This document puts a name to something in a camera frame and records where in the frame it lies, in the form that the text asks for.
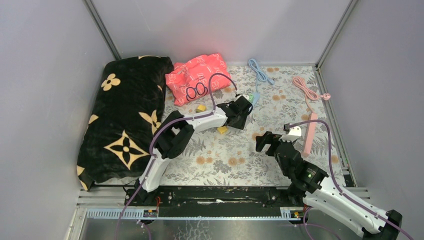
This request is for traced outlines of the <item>green plug cube bottom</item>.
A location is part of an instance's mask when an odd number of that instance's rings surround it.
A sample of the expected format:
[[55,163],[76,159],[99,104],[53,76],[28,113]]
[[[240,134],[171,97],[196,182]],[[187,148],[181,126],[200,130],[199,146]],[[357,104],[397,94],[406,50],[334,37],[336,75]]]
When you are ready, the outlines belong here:
[[254,102],[254,100],[255,100],[255,95],[254,94],[249,94],[248,95],[248,100],[249,100],[249,102],[251,103],[251,104],[253,104],[253,102]]

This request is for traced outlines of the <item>blue power strip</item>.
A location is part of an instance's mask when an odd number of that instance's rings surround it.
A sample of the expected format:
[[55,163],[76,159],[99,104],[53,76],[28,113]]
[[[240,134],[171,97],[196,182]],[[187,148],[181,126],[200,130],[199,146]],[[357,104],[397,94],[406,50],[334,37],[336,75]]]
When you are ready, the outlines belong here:
[[253,70],[256,77],[255,91],[252,93],[255,96],[252,106],[255,107],[261,96],[259,91],[259,83],[268,83],[273,86],[275,84],[275,80],[273,78],[268,77],[268,75],[261,70],[260,66],[258,65],[258,62],[254,58],[249,59],[247,65],[251,68],[251,70]]

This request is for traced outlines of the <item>pink power strip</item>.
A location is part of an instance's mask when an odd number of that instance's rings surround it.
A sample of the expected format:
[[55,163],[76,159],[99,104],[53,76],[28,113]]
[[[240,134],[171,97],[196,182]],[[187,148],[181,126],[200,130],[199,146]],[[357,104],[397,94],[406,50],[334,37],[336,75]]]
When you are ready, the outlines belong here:
[[[310,115],[308,117],[308,120],[317,120],[318,115],[310,106],[310,102],[318,101],[318,100],[328,101],[331,98],[331,95],[329,93],[318,94],[315,91],[311,90],[310,88],[307,87],[305,79],[300,76],[293,77],[292,83],[297,88],[299,88],[304,94],[304,100],[305,100],[306,106],[310,110]],[[307,124],[305,139],[304,139],[304,146],[302,151],[303,157],[308,157],[311,154],[313,138],[315,136],[315,129],[316,129],[315,122],[310,122]]]

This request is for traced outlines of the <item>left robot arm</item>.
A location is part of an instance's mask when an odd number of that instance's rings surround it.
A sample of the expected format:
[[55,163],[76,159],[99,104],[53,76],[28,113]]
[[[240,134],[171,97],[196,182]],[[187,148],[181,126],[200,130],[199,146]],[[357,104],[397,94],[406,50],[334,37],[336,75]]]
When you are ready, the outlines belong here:
[[139,177],[136,199],[144,206],[152,204],[160,179],[170,161],[181,155],[186,149],[194,133],[219,127],[230,127],[243,130],[253,105],[245,95],[237,95],[236,99],[220,103],[200,113],[183,115],[175,110],[153,135],[149,146],[150,160]]

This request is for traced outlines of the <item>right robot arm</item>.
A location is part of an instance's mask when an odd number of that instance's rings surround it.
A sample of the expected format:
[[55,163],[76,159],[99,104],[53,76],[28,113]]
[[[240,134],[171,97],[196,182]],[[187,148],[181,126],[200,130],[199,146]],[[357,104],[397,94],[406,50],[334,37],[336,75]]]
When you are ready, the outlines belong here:
[[403,216],[369,204],[338,185],[325,170],[304,160],[294,147],[301,135],[299,127],[292,127],[283,135],[267,131],[255,138],[255,150],[260,152],[269,145],[266,155],[274,157],[290,179],[287,201],[293,206],[304,203],[331,216],[364,240],[397,239]]

